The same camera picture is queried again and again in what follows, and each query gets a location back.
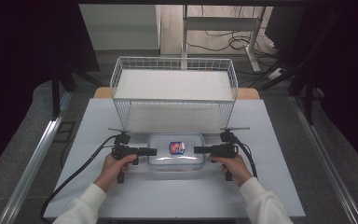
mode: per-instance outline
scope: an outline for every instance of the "wire basket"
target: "wire basket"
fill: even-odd
[[[220,133],[238,83],[229,59],[120,57],[110,89],[124,130]]]

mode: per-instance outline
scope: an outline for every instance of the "sticker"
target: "sticker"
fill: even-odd
[[[183,155],[185,153],[185,143],[183,142],[171,142],[170,143],[171,155]]]

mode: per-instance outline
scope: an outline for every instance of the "wooden board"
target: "wooden board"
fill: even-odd
[[[94,98],[105,99],[112,98],[109,87],[98,88],[94,94]],[[260,96],[256,89],[253,88],[238,88],[238,100],[260,100]]]

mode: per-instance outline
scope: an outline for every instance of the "wire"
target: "wire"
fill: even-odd
[[[235,10],[235,7],[232,8],[232,10],[231,10],[231,12],[228,14],[228,16],[230,16],[234,10]]]
[[[250,73],[250,72],[242,72],[240,70],[235,70],[235,73],[244,73],[245,75],[252,75],[252,76],[258,76],[262,75],[263,73]]]
[[[200,49],[207,49],[207,50],[210,50],[210,51],[221,51],[221,50],[223,50],[223,49],[227,49],[227,48],[230,46],[230,45],[227,45],[226,47],[224,47],[224,48],[222,48],[222,49],[208,49],[208,48],[205,48],[205,47],[200,46],[200,45],[192,45],[192,44],[189,44],[188,42],[187,42],[187,44],[188,44],[189,46],[191,46],[191,47],[200,48]]]
[[[238,139],[237,136],[235,137],[235,141],[237,142],[238,146],[240,146],[240,148],[242,149],[242,151],[245,153],[246,157],[248,158],[249,163],[251,164],[251,168],[252,168],[252,173],[254,175],[254,177],[257,178],[257,170],[255,169],[255,162],[252,158],[252,152],[251,149],[247,146],[247,148],[245,147],[246,145],[244,143],[242,143],[240,141],[240,139]]]
[[[232,35],[232,34],[237,33],[237,32],[238,32],[238,31],[233,31],[233,32],[229,32],[229,33],[225,33],[225,34],[220,34],[220,35],[210,35],[210,34],[208,34],[208,31],[205,31],[205,33],[206,33],[207,35],[210,35],[210,36]]]
[[[255,81],[255,80],[257,80],[257,78],[256,78],[256,79],[252,79],[252,80],[247,80],[247,81],[239,82],[238,85],[240,86],[240,85],[243,84],[243,83],[251,82],[251,81]]]
[[[263,54],[263,55],[259,55],[259,56],[257,57],[257,61],[258,61],[259,63],[263,64],[263,65],[266,66],[266,67],[271,67],[272,65],[274,65],[274,63],[273,63],[273,64],[266,64],[266,63],[263,63],[263,62],[260,61],[261,58],[268,58],[268,57],[270,57],[270,58],[277,58],[277,57],[274,56],[274,55]]]
[[[269,68],[267,69],[267,71],[264,72],[263,75],[262,75],[261,77],[259,77],[257,80],[255,80],[254,82],[252,82],[252,83],[248,86],[248,88],[251,88],[256,82],[258,82],[261,78],[263,78],[266,74],[268,74],[268,73],[271,71],[271,68],[272,68],[272,67],[273,67],[273,66],[269,67]]]
[[[89,157],[89,159],[78,169],[76,170],[71,176],[69,176],[57,189],[53,191],[53,193],[46,199],[43,203],[42,209],[40,210],[40,218],[48,224],[51,224],[46,218],[43,217],[45,215],[46,209],[48,208],[48,204],[51,200],[69,183],[73,180],[78,174],[80,174],[86,167],[94,160],[94,158],[101,152],[104,148],[104,145],[112,138],[117,137],[117,135],[113,135],[108,137],[96,150],[95,152]]]
[[[207,14],[206,14],[206,11],[203,9],[203,6],[201,6],[201,12],[202,12],[202,16],[203,16],[203,13],[205,12],[205,16],[208,16]]]

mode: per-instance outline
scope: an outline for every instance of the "person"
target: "person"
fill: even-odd
[[[216,157],[210,155],[211,160],[222,163],[222,172],[232,173],[232,182],[240,188],[240,193],[245,200],[245,211],[251,223],[293,223],[284,209],[281,200],[272,191],[265,190],[253,177],[243,161],[241,155],[233,159]],[[105,158],[101,174],[94,183],[73,199],[65,207],[62,215],[57,217],[54,224],[61,223],[96,223],[98,220],[98,209],[106,198],[106,192],[117,183],[120,171],[128,171],[128,163],[135,160],[135,155],[124,157],[116,161],[111,154]]]

